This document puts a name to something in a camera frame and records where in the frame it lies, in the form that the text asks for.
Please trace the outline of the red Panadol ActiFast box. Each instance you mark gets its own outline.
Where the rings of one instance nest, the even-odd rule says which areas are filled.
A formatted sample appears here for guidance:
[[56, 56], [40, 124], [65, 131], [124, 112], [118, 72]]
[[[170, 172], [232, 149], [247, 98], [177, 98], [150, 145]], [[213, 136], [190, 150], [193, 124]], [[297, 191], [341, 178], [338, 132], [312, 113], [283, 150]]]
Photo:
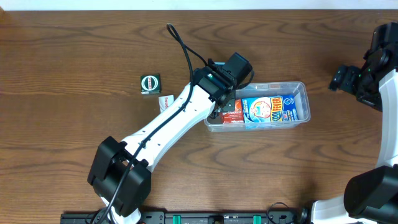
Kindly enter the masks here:
[[243, 106], [240, 99], [235, 100], [234, 111], [222, 114], [221, 121], [223, 124], [244, 123]]

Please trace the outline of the blue Kool Fever box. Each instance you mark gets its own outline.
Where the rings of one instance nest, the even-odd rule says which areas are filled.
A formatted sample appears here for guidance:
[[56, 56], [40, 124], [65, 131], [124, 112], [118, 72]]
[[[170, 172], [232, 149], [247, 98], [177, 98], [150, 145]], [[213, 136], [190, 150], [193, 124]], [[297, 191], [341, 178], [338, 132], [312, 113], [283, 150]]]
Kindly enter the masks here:
[[293, 95], [243, 98], [241, 103], [245, 123], [275, 123], [298, 120]]

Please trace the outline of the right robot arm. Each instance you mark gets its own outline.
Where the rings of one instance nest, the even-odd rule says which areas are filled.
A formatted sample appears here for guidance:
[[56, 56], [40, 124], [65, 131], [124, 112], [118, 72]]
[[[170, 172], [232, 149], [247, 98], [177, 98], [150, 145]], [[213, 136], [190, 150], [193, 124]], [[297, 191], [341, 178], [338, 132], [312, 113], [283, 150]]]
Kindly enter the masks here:
[[397, 23], [373, 30], [360, 67], [341, 65], [329, 89], [381, 112], [377, 160], [348, 181], [342, 195], [314, 201], [307, 223], [397, 223]]

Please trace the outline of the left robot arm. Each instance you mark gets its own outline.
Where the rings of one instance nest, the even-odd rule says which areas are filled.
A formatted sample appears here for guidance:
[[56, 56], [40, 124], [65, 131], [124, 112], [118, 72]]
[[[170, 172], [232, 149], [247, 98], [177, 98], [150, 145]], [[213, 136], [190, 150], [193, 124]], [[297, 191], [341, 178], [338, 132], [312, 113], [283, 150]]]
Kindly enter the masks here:
[[227, 64], [198, 68], [178, 98], [149, 124], [122, 141], [103, 140], [88, 174], [106, 204], [97, 222], [137, 223], [161, 158], [190, 128], [226, 106], [246, 76]]

